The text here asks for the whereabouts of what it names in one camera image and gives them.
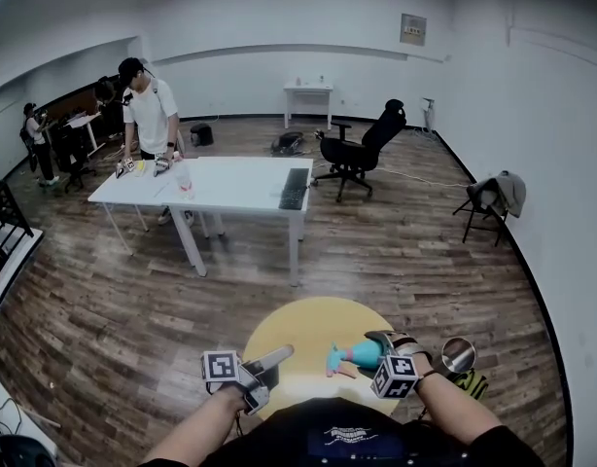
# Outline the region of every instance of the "yellow tabletop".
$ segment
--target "yellow tabletop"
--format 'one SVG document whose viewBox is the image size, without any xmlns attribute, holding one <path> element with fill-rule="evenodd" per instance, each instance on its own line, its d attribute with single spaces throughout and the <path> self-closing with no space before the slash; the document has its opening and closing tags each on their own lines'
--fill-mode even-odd
<svg viewBox="0 0 597 467">
<path fill-rule="evenodd" d="M 258 415 L 266 420 L 278 410 L 311 398 L 333 397 L 391 414 L 398 401 L 378 399 L 369 388 L 371 380 L 353 364 L 342 366 L 352 370 L 355 379 L 326 374 L 332 342 L 347 349 L 365 341 L 365 332 L 375 330 L 392 330 L 392 326 L 367 306 L 341 298 L 308 298 L 270 313 L 249 339 L 243 359 L 259 358 L 285 344 L 291 344 L 295 354 L 279 366 L 279 385 Z"/>
</svg>

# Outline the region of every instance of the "black sleeve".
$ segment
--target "black sleeve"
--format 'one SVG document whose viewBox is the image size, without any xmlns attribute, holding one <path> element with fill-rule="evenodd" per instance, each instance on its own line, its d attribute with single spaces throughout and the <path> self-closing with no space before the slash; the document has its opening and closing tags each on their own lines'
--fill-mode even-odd
<svg viewBox="0 0 597 467">
<path fill-rule="evenodd" d="M 477 438 L 469 449 L 473 466 L 543 467 L 543 461 L 505 425 L 495 427 Z"/>
<path fill-rule="evenodd" d="M 139 467 L 188 467 L 188 465 L 184 465 L 183 463 L 175 462 L 173 460 L 163 460 L 161 458 L 157 458 L 151 462 L 140 465 Z"/>
</svg>

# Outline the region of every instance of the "black t-shirt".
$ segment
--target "black t-shirt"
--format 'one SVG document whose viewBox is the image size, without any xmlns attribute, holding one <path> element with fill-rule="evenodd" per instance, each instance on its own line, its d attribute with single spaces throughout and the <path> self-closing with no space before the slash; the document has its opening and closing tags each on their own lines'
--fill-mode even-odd
<svg viewBox="0 0 597 467">
<path fill-rule="evenodd" d="M 202 465 L 232 466 L 242 462 L 259 466 L 543 465 L 504 426 L 488 431 L 465 448 L 426 422 L 399 424 L 341 398 L 313 399 L 279 411 L 247 436 L 223 445 Z M 144 467 L 185 466 L 157 459 Z"/>
</svg>

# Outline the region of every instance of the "office chair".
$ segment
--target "office chair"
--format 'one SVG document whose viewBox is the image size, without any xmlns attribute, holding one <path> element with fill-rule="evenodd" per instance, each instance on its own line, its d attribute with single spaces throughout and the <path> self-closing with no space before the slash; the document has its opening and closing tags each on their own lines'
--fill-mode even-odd
<svg viewBox="0 0 597 467">
<path fill-rule="evenodd" d="M 69 193 L 69 188 L 74 182 L 78 182 L 79 190 L 85 186 L 83 184 L 83 175 L 90 173 L 97 175 L 95 169 L 85 166 L 88 155 L 81 135 L 81 128 L 74 129 L 68 125 L 63 126 L 53 136 L 53 148 L 56 152 L 58 168 L 65 173 L 69 173 L 69 181 L 65 185 L 65 194 Z"/>
<path fill-rule="evenodd" d="M 347 180 L 368 189 L 368 197 L 371 197 L 372 187 L 365 182 L 366 172 L 376 168 L 381 149 L 406 126 L 403 106 L 404 104 L 396 99 L 387 102 L 385 112 L 366 132 L 361 144 L 346 140 L 346 129 L 351 127 L 346 123 L 332 123 L 339 126 L 339 139 L 327 138 L 320 131 L 317 135 L 320 138 L 320 152 L 332 163 L 331 174 L 314 178 L 312 185 L 317 187 L 319 180 L 341 178 L 337 202 L 341 202 Z"/>
</svg>

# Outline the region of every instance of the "black metal railing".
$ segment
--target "black metal railing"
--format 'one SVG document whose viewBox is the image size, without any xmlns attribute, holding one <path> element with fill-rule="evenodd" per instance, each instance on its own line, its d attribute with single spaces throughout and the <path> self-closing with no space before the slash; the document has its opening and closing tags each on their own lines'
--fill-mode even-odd
<svg viewBox="0 0 597 467">
<path fill-rule="evenodd" d="M 33 236 L 9 186 L 0 182 L 0 270 L 7 264 L 25 235 Z"/>
</svg>

